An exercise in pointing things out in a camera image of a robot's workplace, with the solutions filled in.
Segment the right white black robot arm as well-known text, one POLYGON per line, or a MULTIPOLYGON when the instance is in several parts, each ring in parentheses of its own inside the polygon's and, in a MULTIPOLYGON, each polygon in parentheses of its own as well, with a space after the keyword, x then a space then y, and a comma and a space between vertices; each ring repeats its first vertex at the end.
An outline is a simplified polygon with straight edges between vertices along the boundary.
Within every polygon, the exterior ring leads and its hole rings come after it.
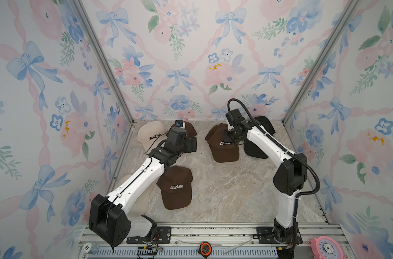
POLYGON ((293 157, 291 150, 277 141, 256 119, 245 119, 238 109, 226 114, 228 130, 225 131, 227 141, 250 141, 264 152, 277 167, 273 184, 280 192, 278 212, 274 220, 274 239, 278 243, 294 245, 297 234, 297 211, 299 197, 307 179, 307 169, 302 164, 304 155, 299 159, 293 157))

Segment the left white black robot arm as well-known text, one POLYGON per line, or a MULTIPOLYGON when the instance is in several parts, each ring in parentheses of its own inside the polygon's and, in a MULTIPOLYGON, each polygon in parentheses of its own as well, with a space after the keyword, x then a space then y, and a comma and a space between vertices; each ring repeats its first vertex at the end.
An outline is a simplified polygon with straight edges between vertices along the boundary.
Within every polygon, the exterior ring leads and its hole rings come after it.
POLYGON ((95 196, 90 206, 89 229, 111 248, 128 238, 154 241, 157 232, 155 221, 145 215, 132 218, 127 215, 144 191, 183 153, 196 151, 196 137, 189 137, 183 127, 173 127, 167 139, 150 151, 148 158, 130 178, 106 196, 95 196))

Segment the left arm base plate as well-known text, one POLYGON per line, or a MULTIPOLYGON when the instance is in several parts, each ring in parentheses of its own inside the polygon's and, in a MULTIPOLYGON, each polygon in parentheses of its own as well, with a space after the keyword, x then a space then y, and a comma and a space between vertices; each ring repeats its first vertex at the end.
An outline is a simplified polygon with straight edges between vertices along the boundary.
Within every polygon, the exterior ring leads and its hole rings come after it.
POLYGON ((128 237, 126 243, 130 245, 167 245, 171 242, 172 227, 152 227, 145 237, 128 237))

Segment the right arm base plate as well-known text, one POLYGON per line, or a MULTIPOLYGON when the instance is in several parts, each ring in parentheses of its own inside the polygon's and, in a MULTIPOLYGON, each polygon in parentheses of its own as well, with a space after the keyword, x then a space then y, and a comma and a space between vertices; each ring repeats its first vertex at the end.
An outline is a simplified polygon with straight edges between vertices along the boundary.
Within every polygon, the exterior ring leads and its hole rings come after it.
POLYGON ((302 236, 299 229, 296 229, 296 236, 294 236, 294 227, 284 229, 280 227, 256 227, 256 233, 253 234, 253 239, 258 240, 260 244, 275 244, 275 245, 292 245, 295 238, 296 244, 303 243, 302 236))

